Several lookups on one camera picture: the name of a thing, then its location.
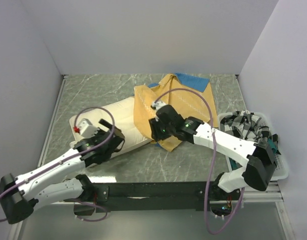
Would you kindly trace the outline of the cream pillow with bear print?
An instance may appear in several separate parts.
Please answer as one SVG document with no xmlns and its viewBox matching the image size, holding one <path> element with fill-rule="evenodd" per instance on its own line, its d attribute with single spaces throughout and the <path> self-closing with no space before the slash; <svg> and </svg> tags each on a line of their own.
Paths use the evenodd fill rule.
<svg viewBox="0 0 307 240">
<path fill-rule="evenodd" d="M 151 142 L 151 140 L 144 137 L 134 125 L 134 101 L 134 97 L 131 96 L 103 107 L 112 114 L 115 126 L 119 128 L 125 136 L 125 143 L 120 146 L 122 150 L 113 153 L 111 155 L 112 158 L 128 153 Z M 77 121 L 80 122 L 82 119 L 88 119 L 94 126 L 105 131 L 108 129 L 100 125 L 99 120 L 104 119 L 112 123 L 110 116 L 101 109 L 88 110 L 82 113 Z"/>
</svg>

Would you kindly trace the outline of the yellow and blue pillowcase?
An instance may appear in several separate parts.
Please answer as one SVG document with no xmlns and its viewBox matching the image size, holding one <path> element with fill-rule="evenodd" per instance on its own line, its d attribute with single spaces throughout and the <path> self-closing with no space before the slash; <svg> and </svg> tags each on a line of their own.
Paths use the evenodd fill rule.
<svg viewBox="0 0 307 240">
<path fill-rule="evenodd" d="M 134 87 L 133 122 L 140 133 L 150 139 L 152 136 L 149 120 L 156 112 L 151 104 L 168 90 L 184 88 L 199 94 L 176 90 L 166 94 L 160 100 L 174 107 L 183 118 L 195 117 L 206 123 L 213 120 L 213 126 L 218 127 L 217 110 L 210 80 L 184 73 L 170 73 L 159 83 L 139 85 Z"/>
</svg>

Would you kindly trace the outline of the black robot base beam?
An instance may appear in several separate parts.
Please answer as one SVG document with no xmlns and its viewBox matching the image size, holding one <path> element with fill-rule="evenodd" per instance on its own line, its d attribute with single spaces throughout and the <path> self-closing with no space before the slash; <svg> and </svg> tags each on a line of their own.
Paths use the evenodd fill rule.
<svg viewBox="0 0 307 240">
<path fill-rule="evenodd" d="M 206 182 L 94 183 L 82 202 L 108 211 L 204 210 Z"/>
</svg>

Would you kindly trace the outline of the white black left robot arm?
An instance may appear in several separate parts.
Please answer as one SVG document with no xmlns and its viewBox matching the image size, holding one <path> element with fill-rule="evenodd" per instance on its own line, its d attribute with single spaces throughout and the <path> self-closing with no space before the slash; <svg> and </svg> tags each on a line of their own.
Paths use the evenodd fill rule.
<svg viewBox="0 0 307 240">
<path fill-rule="evenodd" d="M 96 128 L 93 136 L 78 141 L 55 160 L 28 173 L 0 179 L 0 205 L 9 224 L 19 223 L 34 211 L 59 201 L 86 202 L 95 200 L 96 188 L 85 174 L 64 180 L 68 174 L 91 165 L 107 162 L 119 152 L 125 136 L 116 126 L 104 119 L 99 121 L 108 128 Z"/>
</svg>

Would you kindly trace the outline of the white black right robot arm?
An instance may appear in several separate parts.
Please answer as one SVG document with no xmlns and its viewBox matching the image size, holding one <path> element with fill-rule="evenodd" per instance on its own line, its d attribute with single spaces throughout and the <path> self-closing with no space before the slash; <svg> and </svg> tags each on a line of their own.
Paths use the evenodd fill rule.
<svg viewBox="0 0 307 240">
<path fill-rule="evenodd" d="M 234 190 L 247 186 L 262 192 L 267 189 L 277 167 L 275 154 L 267 142 L 239 139 L 198 118 L 183 118 L 171 105 L 162 101 L 153 102 L 151 108 L 155 111 L 155 117 L 149 120 L 154 141 L 175 137 L 216 150 L 240 164 L 240 168 L 218 177 L 213 187 L 217 199 L 223 200 Z"/>
</svg>

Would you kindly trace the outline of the black white checkered cloth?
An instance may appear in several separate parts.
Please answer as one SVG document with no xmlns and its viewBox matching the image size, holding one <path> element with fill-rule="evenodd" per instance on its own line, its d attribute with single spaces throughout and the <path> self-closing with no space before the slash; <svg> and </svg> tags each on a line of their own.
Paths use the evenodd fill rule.
<svg viewBox="0 0 307 240">
<path fill-rule="evenodd" d="M 278 147 L 278 135 L 272 134 L 267 125 L 259 125 L 261 119 L 248 110 L 234 111 L 220 121 L 219 128 L 222 132 L 246 141 L 259 143 L 272 139 Z"/>
</svg>

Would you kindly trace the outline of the teal green cloth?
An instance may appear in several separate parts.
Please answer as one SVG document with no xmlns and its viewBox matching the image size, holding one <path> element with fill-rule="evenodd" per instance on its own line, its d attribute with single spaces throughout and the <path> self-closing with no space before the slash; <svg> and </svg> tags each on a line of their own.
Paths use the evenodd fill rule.
<svg viewBox="0 0 307 240">
<path fill-rule="evenodd" d="M 268 142 L 272 152 L 274 153 L 275 159 L 277 161 L 277 169 L 279 169 L 280 168 L 279 167 L 279 156 L 281 154 L 280 154 L 280 152 L 278 150 L 278 147 L 277 147 L 276 143 L 272 139 L 267 138 L 266 141 Z M 227 156 L 225 158 L 226 158 L 228 167 L 230 167 L 230 171 L 239 169 L 241 167 L 241 165 L 238 162 L 236 162 L 234 159 L 229 158 Z"/>
</svg>

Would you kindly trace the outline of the aluminium frame rail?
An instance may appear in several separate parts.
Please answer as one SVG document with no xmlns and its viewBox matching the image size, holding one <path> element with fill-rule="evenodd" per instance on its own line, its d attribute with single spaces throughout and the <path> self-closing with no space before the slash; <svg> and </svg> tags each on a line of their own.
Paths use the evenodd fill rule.
<svg viewBox="0 0 307 240">
<path fill-rule="evenodd" d="M 237 201 L 242 196 L 246 202 L 280 202 L 282 195 L 280 193 L 278 184 L 271 182 L 265 191 L 255 190 L 249 186 L 245 188 L 243 194 L 240 190 L 234 190 L 231 193 L 226 193 L 223 190 L 217 190 L 214 187 L 214 182 L 210 183 L 208 200 L 211 203 L 225 203 L 227 200 Z"/>
</svg>

